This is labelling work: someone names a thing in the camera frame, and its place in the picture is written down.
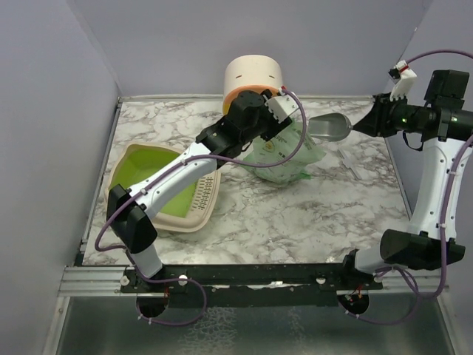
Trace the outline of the green cat litter bag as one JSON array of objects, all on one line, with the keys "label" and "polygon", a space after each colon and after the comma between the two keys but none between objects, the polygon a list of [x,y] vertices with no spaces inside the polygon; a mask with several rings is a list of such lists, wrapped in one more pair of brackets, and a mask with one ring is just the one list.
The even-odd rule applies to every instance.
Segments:
[{"label": "green cat litter bag", "polygon": [[[243,160],[258,166],[284,160],[299,144],[301,133],[302,123],[293,122],[270,141],[256,138],[252,143],[252,151]],[[319,162],[324,156],[324,150],[307,133],[304,143],[289,161],[271,168],[262,169],[250,166],[243,166],[243,168],[263,180],[286,184],[309,178],[306,167]]]}]

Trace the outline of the silver metal scoop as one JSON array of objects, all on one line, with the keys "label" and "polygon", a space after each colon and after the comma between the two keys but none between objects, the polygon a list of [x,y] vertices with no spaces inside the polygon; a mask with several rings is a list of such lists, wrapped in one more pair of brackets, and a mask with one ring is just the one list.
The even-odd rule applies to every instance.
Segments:
[{"label": "silver metal scoop", "polygon": [[342,141],[352,130],[350,119],[338,112],[312,117],[308,121],[310,136],[321,141]]}]

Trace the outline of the grey plastic bag clip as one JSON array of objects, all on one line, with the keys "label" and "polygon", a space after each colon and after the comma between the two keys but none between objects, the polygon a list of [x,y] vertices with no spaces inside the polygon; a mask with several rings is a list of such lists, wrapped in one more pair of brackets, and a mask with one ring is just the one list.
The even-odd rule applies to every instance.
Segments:
[{"label": "grey plastic bag clip", "polygon": [[344,167],[352,173],[353,177],[356,180],[361,180],[362,176],[355,167],[355,164],[353,163],[351,157],[343,149],[338,149],[338,154],[341,158],[341,162],[343,163]]}]

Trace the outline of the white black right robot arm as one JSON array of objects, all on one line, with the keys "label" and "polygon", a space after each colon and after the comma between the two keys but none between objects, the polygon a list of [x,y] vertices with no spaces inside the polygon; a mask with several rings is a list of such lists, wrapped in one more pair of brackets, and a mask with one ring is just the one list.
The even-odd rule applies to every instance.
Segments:
[{"label": "white black right robot arm", "polygon": [[455,217],[462,174],[472,154],[472,112],[463,109],[469,74],[435,70],[425,105],[416,106],[406,98],[417,78],[414,71],[401,64],[389,73],[396,82],[392,91],[376,95],[372,109],[353,129],[382,138],[398,132],[421,135],[418,199],[405,231],[388,229],[378,245],[344,258],[339,279],[348,289],[356,289],[367,274],[383,267],[444,270],[465,254],[464,246],[455,241]]}]

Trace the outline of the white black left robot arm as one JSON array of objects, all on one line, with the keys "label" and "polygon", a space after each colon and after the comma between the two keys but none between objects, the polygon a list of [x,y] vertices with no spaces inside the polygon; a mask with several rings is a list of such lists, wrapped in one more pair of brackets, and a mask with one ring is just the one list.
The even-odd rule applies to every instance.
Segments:
[{"label": "white black left robot arm", "polygon": [[234,161],[255,138],[268,141],[288,127],[298,104],[285,88],[277,94],[244,90],[232,100],[228,112],[204,128],[171,163],[129,188],[117,184],[109,191],[106,226],[124,244],[140,271],[137,282],[144,290],[156,291],[163,283],[153,218],[190,185]]}]

